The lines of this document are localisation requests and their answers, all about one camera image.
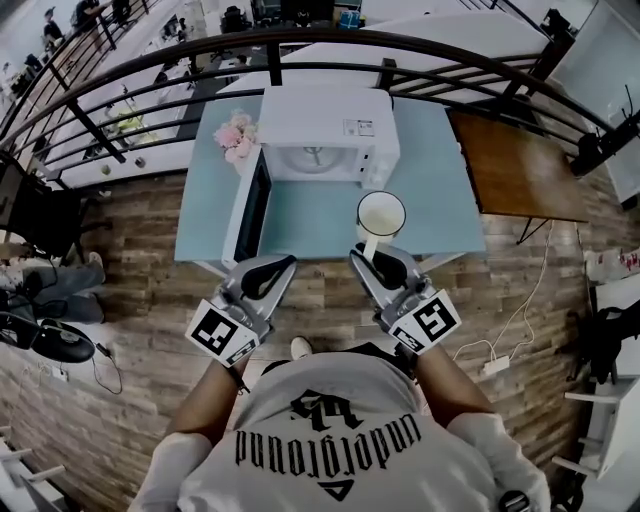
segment white shoe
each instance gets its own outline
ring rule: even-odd
[[[311,354],[313,354],[313,349],[306,338],[303,338],[302,336],[296,336],[293,338],[291,341],[291,359],[297,361],[298,359],[310,356]]]
[[[89,253],[89,263],[95,261],[98,265],[104,268],[104,263],[102,263],[102,256],[100,256],[97,252]]]

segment mug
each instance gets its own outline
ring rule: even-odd
[[[379,243],[388,244],[407,219],[402,201],[389,192],[376,191],[358,203],[358,237],[365,242],[362,255],[371,262]]]

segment white t-shirt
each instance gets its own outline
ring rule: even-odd
[[[199,434],[164,439],[130,510],[480,511],[508,490],[550,509],[544,474],[499,416],[462,414],[445,430],[392,365],[331,353],[262,377],[213,450]]]

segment flower bouquet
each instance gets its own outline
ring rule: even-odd
[[[231,120],[224,123],[213,138],[224,150],[224,158],[233,164],[238,174],[242,174],[244,162],[251,148],[257,143],[258,128],[251,122],[251,116],[242,110],[234,110]]]

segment blue tabletop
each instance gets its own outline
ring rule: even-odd
[[[213,141],[232,111],[257,121],[261,97],[218,100],[204,109],[180,211],[175,259],[217,261],[240,178]],[[480,216],[465,161],[441,105],[395,98],[400,160],[385,190],[396,194],[407,221],[393,245],[412,254],[484,251]],[[344,258],[358,241],[355,183],[273,184],[260,254],[302,259]]]

